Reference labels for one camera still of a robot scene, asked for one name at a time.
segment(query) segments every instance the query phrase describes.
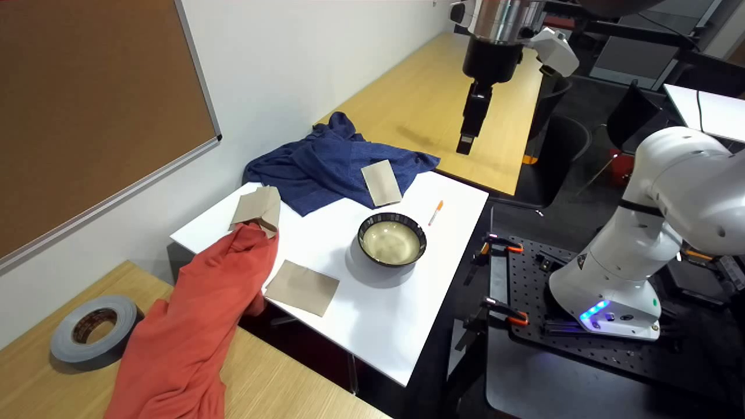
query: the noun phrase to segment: blue cloth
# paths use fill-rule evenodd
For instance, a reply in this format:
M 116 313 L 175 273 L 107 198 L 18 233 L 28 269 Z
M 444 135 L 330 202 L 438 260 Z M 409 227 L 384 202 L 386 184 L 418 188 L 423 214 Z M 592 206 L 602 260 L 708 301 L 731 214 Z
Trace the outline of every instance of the blue cloth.
M 391 163 L 401 192 L 409 188 L 418 173 L 439 163 L 428 154 L 365 142 L 353 122 L 334 111 L 327 125 L 315 125 L 305 139 L 251 160 L 241 181 L 276 185 L 282 200 L 303 217 L 339 198 L 374 206 L 360 167 L 378 160 Z

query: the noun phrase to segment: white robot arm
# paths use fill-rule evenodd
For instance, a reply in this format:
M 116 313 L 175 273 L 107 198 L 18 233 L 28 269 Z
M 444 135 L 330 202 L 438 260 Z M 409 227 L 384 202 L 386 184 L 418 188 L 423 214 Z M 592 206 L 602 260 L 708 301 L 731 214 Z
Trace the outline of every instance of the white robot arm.
M 636 152 L 622 204 L 571 262 L 552 273 L 549 291 L 585 330 L 657 339 L 662 303 L 650 277 L 679 245 L 705 254 L 745 254 L 745 152 L 664 128 Z

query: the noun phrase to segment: white wall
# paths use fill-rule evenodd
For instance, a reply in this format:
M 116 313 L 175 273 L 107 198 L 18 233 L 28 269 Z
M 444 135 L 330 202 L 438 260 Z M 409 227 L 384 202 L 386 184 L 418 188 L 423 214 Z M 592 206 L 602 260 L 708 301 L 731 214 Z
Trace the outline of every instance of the white wall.
M 223 142 L 0 277 L 0 347 L 121 260 L 169 277 L 168 235 L 253 155 L 447 27 L 444 0 L 184 0 Z

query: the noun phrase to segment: blue led light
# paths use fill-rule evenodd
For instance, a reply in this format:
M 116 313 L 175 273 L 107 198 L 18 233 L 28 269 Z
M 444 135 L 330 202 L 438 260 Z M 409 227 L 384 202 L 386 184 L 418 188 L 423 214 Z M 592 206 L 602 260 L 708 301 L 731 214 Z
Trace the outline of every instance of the blue led light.
M 586 311 L 579 313 L 581 320 L 588 320 L 593 313 L 598 313 L 602 308 L 607 308 L 607 301 L 596 303 Z

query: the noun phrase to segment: wooden table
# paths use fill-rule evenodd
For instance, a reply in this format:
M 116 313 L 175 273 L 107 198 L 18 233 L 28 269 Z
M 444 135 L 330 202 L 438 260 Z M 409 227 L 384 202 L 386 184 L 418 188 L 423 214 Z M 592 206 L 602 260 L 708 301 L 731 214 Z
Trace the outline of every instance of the wooden table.
M 540 91 L 540 63 L 530 49 L 508 84 L 493 84 L 482 135 L 468 155 L 457 154 L 466 93 L 468 37 L 439 35 L 337 108 L 369 142 L 439 155 L 438 169 L 468 184 L 515 192 Z
M 0 417 L 102 417 L 118 362 L 92 373 L 60 373 L 49 362 L 49 339 L 66 313 L 105 294 L 128 295 L 139 309 L 146 309 L 156 298 L 168 295 L 169 285 L 124 262 L 4 347 L 0 352 Z M 384 417 L 244 330 L 233 338 L 220 379 L 227 417 Z

